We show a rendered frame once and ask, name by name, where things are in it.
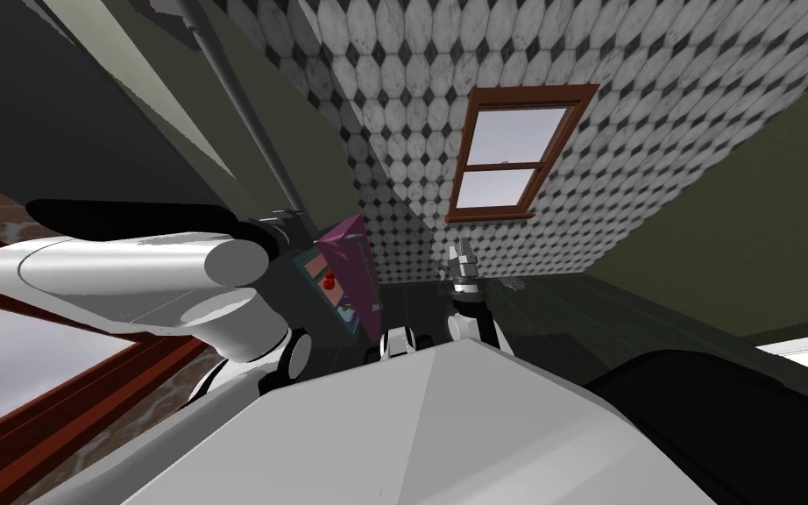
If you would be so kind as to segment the brown framed window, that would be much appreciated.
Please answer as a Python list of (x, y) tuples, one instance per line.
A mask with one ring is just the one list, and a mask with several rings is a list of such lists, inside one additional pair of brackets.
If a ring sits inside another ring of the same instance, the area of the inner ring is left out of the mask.
[(448, 224), (528, 220), (598, 85), (475, 88), (457, 155)]

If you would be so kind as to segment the grey long bar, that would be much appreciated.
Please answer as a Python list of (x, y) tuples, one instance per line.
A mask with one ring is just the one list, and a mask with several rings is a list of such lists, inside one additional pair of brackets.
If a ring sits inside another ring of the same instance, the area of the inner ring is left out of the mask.
[(304, 213), (305, 207), (301, 196), (269, 139), (257, 112), (245, 94), (244, 86), (230, 64), (216, 29), (211, 24), (204, 7), (199, 0), (176, 0), (176, 2), (185, 25), (199, 44), (205, 58), (222, 84), (224, 92), (245, 123), (246, 129), (259, 148), (267, 167), (286, 195), (290, 207)]

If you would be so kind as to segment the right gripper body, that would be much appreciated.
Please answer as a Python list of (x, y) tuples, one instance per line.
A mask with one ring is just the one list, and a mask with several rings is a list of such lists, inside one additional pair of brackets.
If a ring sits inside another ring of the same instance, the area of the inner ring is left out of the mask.
[(457, 238), (449, 247), (447, 268), (455, 284), (475, 283), (478, 274), (478, 260), (467, 238)]

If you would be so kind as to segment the red-brown framed window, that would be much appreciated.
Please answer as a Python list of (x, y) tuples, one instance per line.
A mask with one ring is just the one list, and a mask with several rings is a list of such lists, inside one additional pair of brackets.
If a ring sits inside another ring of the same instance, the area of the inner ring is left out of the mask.
[(171, 416), (217, 356), (115, 338), (0, 295), (0, 505), (30, 505)]

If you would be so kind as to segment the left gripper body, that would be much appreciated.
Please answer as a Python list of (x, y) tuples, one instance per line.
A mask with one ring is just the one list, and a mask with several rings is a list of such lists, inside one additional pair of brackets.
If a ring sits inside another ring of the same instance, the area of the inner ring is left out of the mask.
[(311, 249), (316, 228), (303, 210), (276, 210), (260, 219), (249, 219), (252, 241), (261, 245), (271, 259)]

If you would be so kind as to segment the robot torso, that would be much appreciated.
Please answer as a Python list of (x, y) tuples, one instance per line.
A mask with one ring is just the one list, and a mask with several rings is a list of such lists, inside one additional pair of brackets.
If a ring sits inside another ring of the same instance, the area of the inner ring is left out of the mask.
[(461, 339), (268, 390), (214, 366), (188, 405), (32, 505), (716, 505), (587, 388)]

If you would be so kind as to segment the purple and teal box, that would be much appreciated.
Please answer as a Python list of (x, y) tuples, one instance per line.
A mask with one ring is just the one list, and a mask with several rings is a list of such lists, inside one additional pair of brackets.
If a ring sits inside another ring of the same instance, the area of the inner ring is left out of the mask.
[(347, 217), (294, 256), (317, 301), (317, 347), (354, 345), (382, 334), (379, 281), (364, 217)]

